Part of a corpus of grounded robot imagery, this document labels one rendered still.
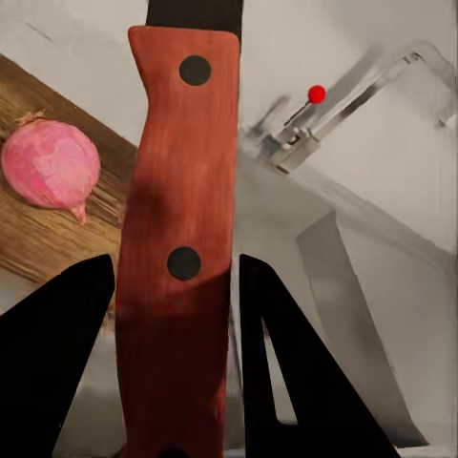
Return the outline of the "parer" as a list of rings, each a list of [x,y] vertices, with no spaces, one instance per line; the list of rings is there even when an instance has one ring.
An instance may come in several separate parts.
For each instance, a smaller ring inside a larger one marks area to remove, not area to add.
[[[127,443],[222,458],[243,0],[149,0],[128,38],[148,98],[115,296]]]

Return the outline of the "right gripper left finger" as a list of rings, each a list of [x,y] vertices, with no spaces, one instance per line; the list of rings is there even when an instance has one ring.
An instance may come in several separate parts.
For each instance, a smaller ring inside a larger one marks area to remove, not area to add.
[[[0,458],[51,458],[114,291],[105,254],[0,316]]]

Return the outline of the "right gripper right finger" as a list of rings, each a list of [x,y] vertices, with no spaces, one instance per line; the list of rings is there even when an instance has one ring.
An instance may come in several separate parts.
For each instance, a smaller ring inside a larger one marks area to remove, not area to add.
[[[275,269],[246,254],[239,259],[239,307],[246,458],[397,458]],[[277,420],[261,319],[297,426]]]

